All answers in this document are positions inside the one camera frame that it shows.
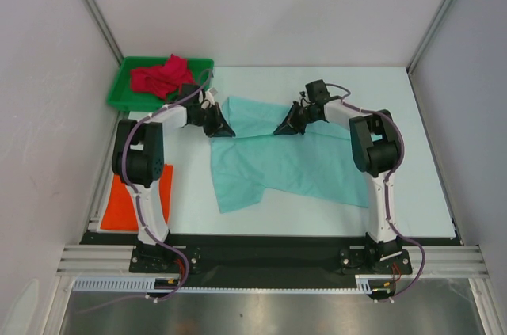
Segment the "teal t shirt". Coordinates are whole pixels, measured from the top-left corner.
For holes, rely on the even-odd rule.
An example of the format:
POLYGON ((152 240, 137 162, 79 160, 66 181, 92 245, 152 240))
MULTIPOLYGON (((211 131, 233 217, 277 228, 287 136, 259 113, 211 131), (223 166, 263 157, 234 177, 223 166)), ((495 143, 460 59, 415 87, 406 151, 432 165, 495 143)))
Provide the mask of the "teal t shirt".
POLYGON ((222 111, 236 136, 211 141, 220 212, 257 204, 267 189, 367 207, 367 184, 344 128, 318 121, 302 135, 275 135, 287 106, 229 97, 222 111))

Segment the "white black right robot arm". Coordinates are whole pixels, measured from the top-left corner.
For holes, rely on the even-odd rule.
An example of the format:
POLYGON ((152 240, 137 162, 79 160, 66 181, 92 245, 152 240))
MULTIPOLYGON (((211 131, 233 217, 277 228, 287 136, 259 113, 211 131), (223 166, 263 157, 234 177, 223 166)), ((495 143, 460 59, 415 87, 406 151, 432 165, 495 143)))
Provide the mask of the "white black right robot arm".
POLYGON ((322 79, 305 85, 298 101, 274 135, 303 135, 308 124, 334 123, 349 131, 353 162, 362 172, 368 189, 369 229, 365 235, 364 260, 360 265, 385 272, 402 255, 401 235, 395 229, 392 179, 404 159, 404 144, 387 110, 374 111, 346 102, 350 95, 333 96, 322 79))

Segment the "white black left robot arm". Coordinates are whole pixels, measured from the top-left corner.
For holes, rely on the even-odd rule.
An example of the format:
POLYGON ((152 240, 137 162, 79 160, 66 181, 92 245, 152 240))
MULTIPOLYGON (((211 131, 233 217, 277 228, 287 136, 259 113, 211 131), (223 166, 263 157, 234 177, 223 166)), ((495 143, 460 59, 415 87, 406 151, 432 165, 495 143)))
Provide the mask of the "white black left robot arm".
POLYGON ((112 171, 129 193, 138 224, 130 272, 165 272, 174 262, 189 269, 187 255, 168 243, 170 229, 159 196, 164 134, 187 125, 201 127, 208 138, 235 137, 212 93, 188 83, 176 101, 140 120, 122 119, 117 124, 112 171))

